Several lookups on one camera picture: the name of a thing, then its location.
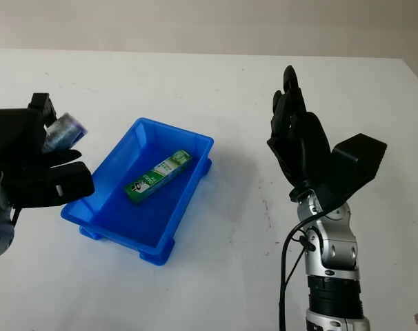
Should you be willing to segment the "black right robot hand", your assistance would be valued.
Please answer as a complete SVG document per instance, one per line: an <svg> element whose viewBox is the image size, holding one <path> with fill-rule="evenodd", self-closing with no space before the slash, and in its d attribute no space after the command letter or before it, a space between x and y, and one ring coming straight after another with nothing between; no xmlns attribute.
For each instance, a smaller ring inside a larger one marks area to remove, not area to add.
<svg viewBox="0 0 418 331"><path fill-rule="evenodd" d="M271 134L267 144L293 186L293 202L302 201L324 180L330 145L316 114L306 109L295 69L283 72L283 90L272 100Z"/></svg>

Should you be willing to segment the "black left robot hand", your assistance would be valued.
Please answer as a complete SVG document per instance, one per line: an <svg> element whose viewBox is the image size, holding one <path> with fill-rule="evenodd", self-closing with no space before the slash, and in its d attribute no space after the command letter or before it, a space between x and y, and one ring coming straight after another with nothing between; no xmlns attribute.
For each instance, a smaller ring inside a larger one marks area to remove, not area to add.
<svg viewBox="0 0 418 331"><path fill-rule="evenodd" d="M57 116L49 94L26 108L0 109L0 173L11 199L78 199L94 192L90 171L74 145L86 129L70 114Z"/></svg>

